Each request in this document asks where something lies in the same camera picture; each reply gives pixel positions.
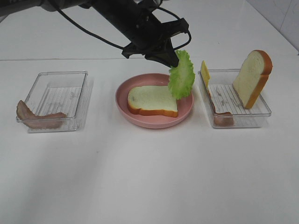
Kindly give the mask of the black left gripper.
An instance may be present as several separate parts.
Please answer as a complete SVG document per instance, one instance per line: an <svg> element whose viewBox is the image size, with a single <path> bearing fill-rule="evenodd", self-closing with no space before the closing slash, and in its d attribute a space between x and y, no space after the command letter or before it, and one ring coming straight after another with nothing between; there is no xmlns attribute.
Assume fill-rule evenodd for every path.
<svg viewBox="0 0 299 224"><path fill-rule="evenodd" d="M184 18L161 23L157 19L142 18L129 30L131 41L122 50L122 55L129 58L133 54L145 55L145 59L177 67L179 59L171 38L189 31L189 24Z"/></svg>

